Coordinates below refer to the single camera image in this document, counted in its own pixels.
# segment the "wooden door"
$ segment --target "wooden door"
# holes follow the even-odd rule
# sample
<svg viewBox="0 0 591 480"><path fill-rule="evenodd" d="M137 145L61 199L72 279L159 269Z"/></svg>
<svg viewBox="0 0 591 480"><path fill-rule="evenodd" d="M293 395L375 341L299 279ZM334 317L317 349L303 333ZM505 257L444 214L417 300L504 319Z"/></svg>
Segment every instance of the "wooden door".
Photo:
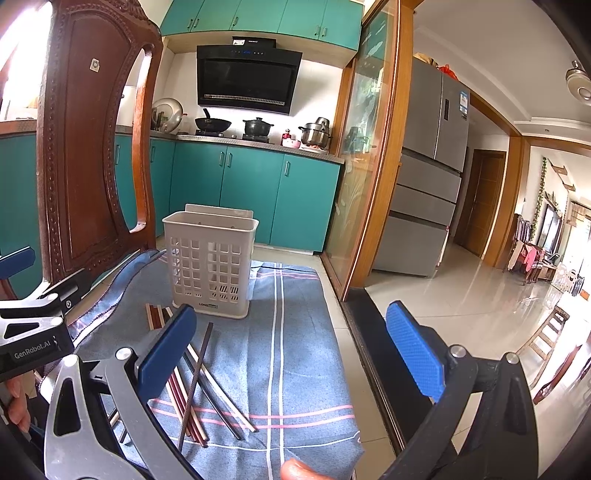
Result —
<svg viewBox="0 0 591 480"><path fill-rule="evenodd" d="M495 221L501 197L506 152L474 150L466 201L460 215L455 241L481 257Z"/></svg>

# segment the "upper cabinet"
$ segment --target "upper cabinet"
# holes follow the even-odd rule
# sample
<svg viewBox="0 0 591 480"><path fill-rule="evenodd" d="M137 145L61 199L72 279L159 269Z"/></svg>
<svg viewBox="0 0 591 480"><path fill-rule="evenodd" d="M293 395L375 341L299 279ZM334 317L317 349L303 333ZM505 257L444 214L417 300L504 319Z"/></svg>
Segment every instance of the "upper cabinet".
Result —
<svg viewBox="0 0 591 480"><path fill-rule="evenodd" d="M326 0L288 0L278 33L318 40L325 9Z"/></svg>
<svg viewBox="0 0 591 480"><path fill-rule="evenodd" d="M230 30L239 4L240 0L205 0L191 31Z"/></svg>
<svg viewBox="0 0 591 480"><path fill-rule="evenodd" d="M204 0L174 0L162 21L160 33L174 35L190 32L203 2Z"/></svg>
<svg viewBox="0 0 591 480"><path fill-rule="evenodd" d="M350 0L288 0L278 32L357 50L362 17Z"/></svg>
<svg viewBox="0 0 591 480"><path fill-rule="evenodd" d="M363 5L350 0L328 0L320 40L357 50L361 36Z"/></svg>
<svg viewBox="0 0 591 480"><path fill-rule="evenodd" d="M276 32L287 0L242 0L231 30Z"/></svg>
<svg viewBox="0 0 591 480"><path fill-rule="evenodd" d="M174 0L161 32L170 35L174 53L232 44L236 33L253 32L304 60L343 68L359 49L362 18L363 4L353 0Z"/></svg>

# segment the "wooden chair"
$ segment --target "wooden chair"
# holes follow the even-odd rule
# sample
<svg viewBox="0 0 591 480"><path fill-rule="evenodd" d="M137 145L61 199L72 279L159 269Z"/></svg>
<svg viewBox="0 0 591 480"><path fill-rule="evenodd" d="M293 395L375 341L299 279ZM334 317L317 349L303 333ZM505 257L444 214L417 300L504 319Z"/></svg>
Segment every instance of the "wooden chair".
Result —
<svg viewBox="0 0 591 480"><path fill-rule="evenodd" d="M145 52L134 115L138 223L115 186L115 126L131 67ZM37 121L37 194L45 287L80 268L93 279L155 247L148 149L163 44L138 0L56 0Z"/></svg>

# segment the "wok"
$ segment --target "wok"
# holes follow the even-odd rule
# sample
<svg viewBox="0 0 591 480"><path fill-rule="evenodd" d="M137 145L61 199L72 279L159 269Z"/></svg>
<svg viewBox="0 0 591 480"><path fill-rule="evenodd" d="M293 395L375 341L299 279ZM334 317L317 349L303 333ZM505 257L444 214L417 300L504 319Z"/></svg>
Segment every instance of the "wok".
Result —
<svg viewBox="0 0 591 480"><path fill-rule="evenodd" d="M203 109L203 112L205 112L205 118L195 119L197 128L202 132L222 133L230 128L230 125L232 125L232 122L229 122L228 120L222 120L221 118L211 118L206 108Z"/></svg>

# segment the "refrigerator drawer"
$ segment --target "refrigerator drawer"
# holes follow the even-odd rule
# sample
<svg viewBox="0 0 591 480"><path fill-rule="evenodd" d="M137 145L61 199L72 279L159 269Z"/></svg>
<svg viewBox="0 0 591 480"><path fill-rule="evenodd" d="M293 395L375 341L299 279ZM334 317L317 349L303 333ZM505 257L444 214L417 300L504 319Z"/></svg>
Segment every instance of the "refrigerator drawer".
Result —
<svg viewBox="0 0 591 480"><path fill-rule="evenodd" d="M411 190L402 185L398 185L394 190L390 204L390 210L394 212L406 213L446 226L451 224L455 208L454 203L427 193Z"/></svg>
<svg viewBox="0 0 591 480"><path fill-rule="evenodd" d="M430 277L441 256L447 229L389 216L374 268Z"/></svg>
<svg viewBox="0 0 591 480"><path fill-rule="evenodd" d="M398 184L456 202L462 179L423 160L402 154Z"/></svg>

